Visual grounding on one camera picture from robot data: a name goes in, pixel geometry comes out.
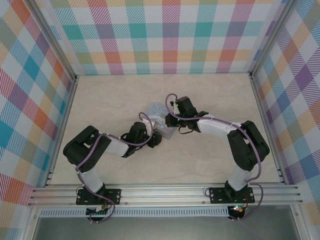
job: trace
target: marble floor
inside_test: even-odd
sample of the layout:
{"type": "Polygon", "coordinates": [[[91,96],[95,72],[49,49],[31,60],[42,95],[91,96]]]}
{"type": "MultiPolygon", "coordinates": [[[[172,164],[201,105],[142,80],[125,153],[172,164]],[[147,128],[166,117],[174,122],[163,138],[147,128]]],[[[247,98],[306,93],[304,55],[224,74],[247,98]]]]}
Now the marble floor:
{"type": "MultiPolygon", "coordinates": [[[[198,112],[230,122],[253,121],[267,139],[247,74],[150,74],[81,76],[51,183],[77,184],[75,167],[62,149],[88,125],[121,136],[151,104],[169,93],[188,96],[198,112]]],[[[229,143],[214,135],[176,131],[159,146],[128,158],[104,153],[97,170],[106,184],[224,183],[235,163],[229,143]]],[[[279,182],[271,153],[257,182],[279,182]]]]}

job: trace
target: gray floor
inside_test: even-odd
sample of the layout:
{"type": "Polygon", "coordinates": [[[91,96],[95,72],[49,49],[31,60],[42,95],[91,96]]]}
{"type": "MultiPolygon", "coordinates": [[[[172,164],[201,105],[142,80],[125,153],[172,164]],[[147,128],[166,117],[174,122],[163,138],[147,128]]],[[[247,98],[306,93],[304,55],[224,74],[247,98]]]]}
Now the gray floor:
{"type": "Polygon", "coordinates": [[[297,240],[289,206],[262,206],[243,222],[226,217],[41,218],[36,240],[297,240]]]}
{"type": "MultiPolygon", "coordinates": [[[[55,166],[52,184],[77,184],[74,166],[62,149],[88,125],[121,136],[151,104],[164,105],[169,93],[188,96],[198,112],[230,122],[253,121],[266,138],[247,74],[150,74],[81,76],[55,166]]],[[[128,158],[105,153],[97,163],[106,184],[224,183],[235,163],[229,143],[213,135],[175,132],[155,147],[128,158]]],[[[257,182],[278,182],[271,154],[257,182]]]]}

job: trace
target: aluminum rail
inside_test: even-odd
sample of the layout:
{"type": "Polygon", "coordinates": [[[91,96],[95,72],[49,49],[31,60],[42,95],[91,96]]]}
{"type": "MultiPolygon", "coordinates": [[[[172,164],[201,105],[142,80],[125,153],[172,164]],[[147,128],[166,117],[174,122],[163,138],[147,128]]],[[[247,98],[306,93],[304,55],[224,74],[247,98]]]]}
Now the aluminum rail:
{"type": "MultiPolygon", "coordinates": [[[[298,187],[283,183],[261,183],[264,190],[262,205],[299,205],[302,204],[298,187]]],[[[88,207],[76,205],[76,190],[81,185],[49,184],[35,188],[29,201],[31,208],[88,207]]],[[[224,184],[112,184],[106,188],[121,189],[120,205],[117,207],[204,207],[230,206],[232,204],[211,204],[205,196],[209,187],[223,188],[224,184]]],[[[257,205],[261,198],[260,188],[251,186],[257,205]]]]}

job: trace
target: purple cable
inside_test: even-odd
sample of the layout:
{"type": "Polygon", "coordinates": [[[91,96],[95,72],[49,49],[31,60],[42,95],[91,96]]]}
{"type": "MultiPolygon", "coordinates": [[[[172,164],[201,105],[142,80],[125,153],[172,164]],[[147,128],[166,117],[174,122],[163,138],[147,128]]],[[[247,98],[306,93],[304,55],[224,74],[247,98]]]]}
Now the purple cable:
{"type": "MultiPolygon", "coordinates": [[[[231,122],[228,122],[228,121],[225,121],[225,120],[222,120],[222,119],[219,119],[219,118],[215,118],[215,117],[207,117],[207,116],[201,116],[201,117],[190,117],[190,118],[184,118],[184,117],[179,117],[179,116],[176,116],[174,115],[171,110],[169,109],[169,106],[168,106],[168,98],[170,96],[174,96],[175,97],[175,100],[178,99],[178,96],[175,94],[175,93],[170,93],[168,94],[168,96],[166,96],[165,98],[165,107],[167,109],[167,111],[169,112],[169,114],[171,114],[173,117],[175,117],[176,119],[180,119],[180,120],[185,120],[185,121],[188,121],[188,120],[201,120],[201,119],[204,119],[204,120],[213,120],[213,121],[217,121],[217,122],[220,122],[220,123],[223,123],[223,124],[228,124],[232,127],[235,127],[236,129],[238,129],[240,132],[243,133],[243,135],[246,137],[246,139],[249,141],[253,151],[254,151],[254,154],[255,154],[255,157],[256,157],[256,160],[257,160],[257,163],[258,163],[258,174],[255,176],[255,177],[252,177],[250,179],[248,179],[246,182],[249,183],[253,180],[256,180],[260,177],[261,175],[261,171],[262,171],[262,166],[261,166],[261,160],[260,160],[260,156],[258,154],[258,151],[256,149],[256,146],[254,145],[254,142],[251,140],[251,138],[248,136],[248,134],[246,133],[246,131],[244,131],[241,127],[235,125],[235,124],[232,124],[231,122]]],[[[262,200],[263,200],[263,197],[264,197],[264,190],[262,188],[262,186],[259,184],[259,183],[250,183],[251,185],[257,185],[260,187],[261,189],[261,199],[259,201],[259,203],[257,204],[256,208],[250,213],[248,214],[247,216],[239,219],[240,220],[245,220],[247,218],[249,218],[250,216],[252,216],[253,213],[255,213],[258,208],[260,207],[261,203],[262,203],[262,200]]]]}
{"type": "Polygon", "coordinates": [[[142,146],[142,145],[146,144],[146,143],[151,139],[152,133],[153,133],[153,130],[154,130],[154,129],[153,129],[152,122],[151,122],[150,118],[149,118],[144,112],[140,112],[140,113],[139,113],[139,118],[140,118],[140,120],[142,121],[141,114],[146,117],[146,119],[149,121],[149,123],[150,123],[150,125],[151,125],[151,134],[150,134],[149,138],[148,138],[146,141],[144,141],[143,143],[135,144],[135,143],[131,143],[131,142],[126,142],[126,141],[124,141],[124,140],[122,140],[122,139],[119,139],[118,137],[116,137],[116,136],[114,136],[114,135],[111,135],[111,134],[101,133],[101,134],[96,138],[96,140],[95,140],[95,142],[94,142],[94,144],[93,144],[93,146],[92,146],[89,154],[75,167],[75,171],[76,171],[77,176],[78,176],[80,182],[82,183],[83,187],[84,187],[85,189],[87,189],[91,194],[97,196],[98,198],[104,199],[104,200],[108,201],[109,203],[111,203],[111,204],[113,205],[112,212],[111,212],[108,216],[105,216],[105,217],[104,217],[102,220],[100,220],[100,221],[93,221],[93,220],[91,219],[92,214],[90,214],[90,215],[89,215],[89,219],[90,219],[91,223],[99,224],[99,223],[103,223],[104,221],[108,220],[108,219],[115,213],[116,205],[115,205],[115,203],[114,203],[111,199],[109,199],[109,198],[107,198],[107,197],[105,197],[105,196],[101,196],[101,195],[95,193],[94,191],[92,191],[92,190],[85,184],[85,181],[83,180],[82,176],[80,175],[79,168],[80,168],[83,164],[85,164],[86,161],[91,157],[91,155],[92,155],[93,152],[95,151],[95,149],[96,149],[96,147],[97,147],[97,144],[98,144],[98,142],[99,142],[99,140],[100,140],[100,138],[101,138],[102,136],[112,137],[112,138],[115,138],[115,139],[120,140],[121,142],[123,142],[123,143],[125,143],[125,144],[132,145],[132,146],[136,146],[136,147],[142,146]]]}
{"type": "Polygon", "coordinates": [[[252,180],[256,180],[260,177],[261,175],[261,160],[260,160],[260,157],[259,157],[259,154],[258,154],[258,151],[256,149],[256,146],[254,145],[254,142],[251,140],[251,138],[249,137],[249,135],[246,133],[246,131],[244,131],[241,127],[235,125],[235,124],[232,124],[231,122],[228,122],[228,121],[225,121],[225,120],[222,120],[222,119],[219,119],[219,118],[215,118],[215,117],[207,117],[207,116],[200,116],[200,117],[190,117],[190,118],[184,118],[184,117],[179,117],[179,116],[176,116],[174,115],[171,110],[169,109],[169,106],[168,106],[168,98],[170,96],[175,96],[175,100],[177,100],[178,96],[175,94],[175,93],[170,93],[168,94],[168,96],[166,96],[165,98],[165,107],[167,109],[167,111],[169,112],[169,114],[171,114],[173,117],[175,117],[176,119],[180,119],[180,120],[201,120],[201,119],[204,119],[204,120],[213,120],[213,121],[216,121],[216,122],[220,122],[220,123],[223,123],[223,124],[228,124],[232,127],[235,127],[236,129],[238,129],[240,132],[243,133],[243,135],[246,137],[246,139],[249,141],[253,151],[254,151],[254,154],[255,154],[255,157],[256,157],[256,160],[257,160],[257,163],[258,163],[258,174],[255,176],[255,177],[252,177],[250,179],[247,180],[247,183],[251,182],[252,180]]]}

